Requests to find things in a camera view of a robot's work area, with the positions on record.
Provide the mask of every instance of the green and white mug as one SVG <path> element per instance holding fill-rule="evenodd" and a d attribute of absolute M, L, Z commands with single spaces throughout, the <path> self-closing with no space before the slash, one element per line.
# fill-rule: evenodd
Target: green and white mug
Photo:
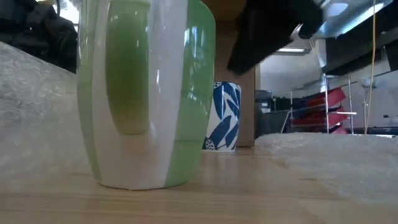
<path fill-rule="evenodd" d="M 189 180 L 211 108 L 215 20 L 200 0 L 83 0 L 78 101 L 95 178 L 121 189 Z"/>

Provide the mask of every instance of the yellow cable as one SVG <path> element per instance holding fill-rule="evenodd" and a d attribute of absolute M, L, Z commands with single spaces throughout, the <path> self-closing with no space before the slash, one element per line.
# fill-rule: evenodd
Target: yellow cable
<path fill-rule="evenodd" d="M 369 105 L 368 105 L 368 117 L 366 118 L 366 125 L 364 133 L 368 134 L 369 120 L 371 116 L 371 106 L 372 106 L 372 86 L 373 86 L 373 76 L 374 76 L 374 61 L 376 59 L 376 0 L 373 0 L 373 52 L 372 52 L 372 73 L 371 73 L 371 83 L 369 90 Z"/>

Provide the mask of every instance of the blue and white cup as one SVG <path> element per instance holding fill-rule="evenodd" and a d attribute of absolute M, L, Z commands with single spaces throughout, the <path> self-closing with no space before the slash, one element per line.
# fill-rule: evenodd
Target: blue and white cup
<path fill-rule="evenodd" d="M 213 103 L 202 149 L 233 152 L 239 134 L 242 89 L 230 82 L 215 82 Z"/>

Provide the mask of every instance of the table surface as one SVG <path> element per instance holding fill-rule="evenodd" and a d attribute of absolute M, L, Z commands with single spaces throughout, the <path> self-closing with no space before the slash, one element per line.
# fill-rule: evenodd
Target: table surface
<path fill-rule="evenodd" d="M 0 223 L 398 223 L 398 207 L 343 199 L 261 148 L 203 153 L 195 178 L 170 189 L 110 189 L 88 169 L 41 179 L 0 190 Z"/>

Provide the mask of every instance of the metal pole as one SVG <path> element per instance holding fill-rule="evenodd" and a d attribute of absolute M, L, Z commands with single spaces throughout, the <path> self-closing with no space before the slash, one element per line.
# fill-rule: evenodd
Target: metal pole
<path fill-rule="evenodd" d="M 280 133 L 281 133 L 281 134 L 284 133 L 285 126 L 286 126 L 287 120 L 288 120 L 288 118 L 289 118 L 289 113 L 290 113 L 290 112 L 287 113 L 286 118 L 285 118 L 284 125 L 282 126 L 282 130 L 280 130 Z"/>
<path fill-rule="evenodd" d="M 351 96 L 351 75 L 348 75 L 348 94 L 349 94 L 349 112 L 353 112 L 353 99 Z M 349 116 L 349 122 L 351 125 L 351 134 L 354 134 L 354 116 L 351 114 Z"/>
<path fill-rule="evenodd" d="M 328 102 L 328 77 L 323 74 L 324 84 L 325 84 L 325 106 L 326 106 L 326 131 L 329 134 L 329 102 Z"/>
<path fill-rule="evenodd" d="M 274 111 L 276 111 L 276 98 L 273 98 L 272 100 L 274 102 Z"/>
<path fill-rule="evenodd" d="M 369 93 L 369 88 L 368 87 L 364 87 L 365 89 L 365 96 L 363 98 L 363 133 L 366 133 L 365 128 L 368 126 L 367 124 L 367 118 L 368 116 L 366 116 L 367 113 L 367 108 L 368 108 L 368 93 Z"/>
<path fill-rule="evenodd" d="M 293 120 L 293 91 L 290 91 L 290 120 Z"/>

